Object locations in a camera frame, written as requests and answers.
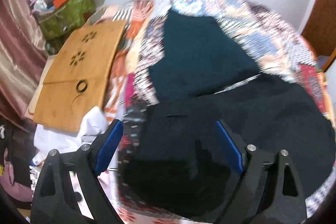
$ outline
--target red patterned fabric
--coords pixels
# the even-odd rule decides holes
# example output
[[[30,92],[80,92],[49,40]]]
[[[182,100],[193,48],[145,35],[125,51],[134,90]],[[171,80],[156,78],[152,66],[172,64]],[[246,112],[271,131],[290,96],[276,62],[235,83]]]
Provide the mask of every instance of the red patterned fabric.
[[[177,224],[177,219],[164,219],[164,218],[157,218],[156,220],[152,221],[153,224]]]
[[[326,112],[326,106],[322,93],[322,87],[317,76],[317,70],[310,65],[299,64],[301,69],[302,84],[307,93],[314,99],[322,113]]]
[[[126,223],[128,223],[128,222],[134,222],[134,220],[135,220],[134,215],[131,212],[129,212],[126,209],[124,209],[124,208],[118,208],[118,215]]]
[[[146,18],[151,14],[152,7],[152,0],[134,0],[122,6],[110,5],[100,18],[97,18],[94,22],[89,19],[84,25],[94,25],[105,20],[126,21],[126,33],[120,41],[120,45],[123,45],[123,48],[119,49],[115,55],[105,92],[104,113],[108,122],[112,122],[115,119],[117,107],[123,100],[120,95],[127,81],[125,58],[129,46],[137,36]]]
[[[131,144],[131,142],[128,140],[128,136],[124,135],[120,140],[118,150],[123,150],[129,144]]]

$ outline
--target pink curtain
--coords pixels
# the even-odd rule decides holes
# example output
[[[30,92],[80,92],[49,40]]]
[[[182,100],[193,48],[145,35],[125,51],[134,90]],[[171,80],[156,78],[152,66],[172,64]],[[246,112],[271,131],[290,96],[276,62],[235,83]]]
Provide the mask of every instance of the pink curtain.
[[[30,0],[0,0],[0,115],[22,127],[46,53]]]

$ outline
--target colorful patterned cloth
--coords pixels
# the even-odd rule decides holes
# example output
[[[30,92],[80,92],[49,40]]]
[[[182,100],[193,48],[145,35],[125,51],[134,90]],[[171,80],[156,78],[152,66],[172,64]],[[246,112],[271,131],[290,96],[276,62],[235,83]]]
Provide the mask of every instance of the colorful patterned cloth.
[[[137,7],[137,13],[133,13],[134,7]],[[325,76],[318,72],[316,57],[309,43],[276,12],[247,0],[155,0],[154,2],[136,0],[124,6],[109,6],[98,11],[97,13],[104,13],[99,19],[94,18],[95,15],[93,15],[91,19],[94,18],[94,22],[89,20],[88,24],[104,19],[126,18],[132,25],[133,15],[140,15],[139,23],[133,22],[134,27],[130,27],[130,31],[127,31],[129,36],[124,37],[123,49],[118,51],[117,62],[111,69],[105,107],[105,114],[110,121],[115,117],[118,103],[123,100],[120,98],[120,90],[125,86],[128,73],[135,72],[133,85],[138,98],[147,104],[158,103],[148,67],[164,57],[163,26],[170,8],[184,15],[214,17],[223,32],[234,38],[258,63],[263,72],[279,75],[285,81],[303,85],[321,112],[333,121],[334,114],[326,92]],[[257,75],[235,85],[223,87],[222,92],[244,85],[255,77]],[[125,137],[119,148],[127,147],[129,150],[137,145],[136,136]],[[325,183],[306,199],[308,216],[311,216],[321,204],[335,181],[335,174],[333,170]],[[169,212],[163,212],[159,208],[150,207],[141,200],[132,201],[121,192],[117,199],[117,212],[125,223],[187,224],[190,222],[191,224],[193,222],[183,220]]]
[[[109,122],[115,119],[117,106],[123,100],[120,94],[127,79],[126,55],[145,19],[150,15],[152,6],[152,0],[134,0],[125,5],[111,5],[99,9],[84,25],[90,26],[105,20],[126,20],[125,32],[119,43],[105,92],[104,113]]]
[[[148,67],[164,57],[163,26],[170,8],[184,15],[214,17],[223,32],[241,45],[258,63],[261,71],[279,75],[288,82],[301,84],[313,97],[320,111],[334,124],[332,104],[326,93],[325,77],[323,73],[318,72],[316,57],[309,43],[279,14],[247,0],[155,0],[148,26],[142,37],[134,77],[134,90],[139,99],[149,105],[158,103]],[[244,85],[255,77],[223,87],[222,92]],[[311,216],[322,202],[335,177],[333,170],[316,193],[306,199],[308,216]],[[146,211],[144,204],[130,204],[125,200],[121,205],[129,211],[158,217],[153,214],[153,208],[148,208]]]

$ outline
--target green fabric bag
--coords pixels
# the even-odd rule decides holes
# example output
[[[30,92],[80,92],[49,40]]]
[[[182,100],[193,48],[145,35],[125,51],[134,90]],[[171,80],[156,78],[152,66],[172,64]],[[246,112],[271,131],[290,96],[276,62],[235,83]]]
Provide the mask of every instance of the green fabric bag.
[[[40,17],[38,23],[45,39],[54,39],[82,27],[95,9],[93,0],[68,0],[51,15]]]

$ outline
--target white cloth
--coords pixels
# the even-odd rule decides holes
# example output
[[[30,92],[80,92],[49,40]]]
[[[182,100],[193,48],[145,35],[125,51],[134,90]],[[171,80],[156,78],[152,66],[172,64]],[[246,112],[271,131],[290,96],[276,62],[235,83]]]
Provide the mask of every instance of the white cloth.
[[[99,107],[93,107],[82,119],[78,134],[57,130],[38,124],[34,136],[34,146],[48,153],[57,149],[60,153],[74,152],[84,143],[92,143],[95,137],[105,132],[108,122]]]
[[[111,186],[114,186],[114,183],[111,182],[111,180],[110,180],[111,176],[112,176],[112,173],[113,173],[113,171],[108,171],[108,170],[105,171],[105,172],[102,172],[98,176],[98,181],[99,181],[101,187],[103,188],[106,197],[108,198],[108,200],[110,201],[110,203],[112,204],[114,209],[116,209],[117,208],[116,196],[114,195],[114,192],[111,189]],[[90,212],[90,209],[89,209],[89,207],[86,203],[85,197],[83,195],[82,188],[79,184],[77,174],[75,174],[73,172],[70,172],[70,178],[71,178],[73,191],[80,193],[80,195],[82,197],[82,200],[80,202],[78,202],[78,206],[79,206],[79,209],[81,210],[82,215],[93,219],[93,216]]]

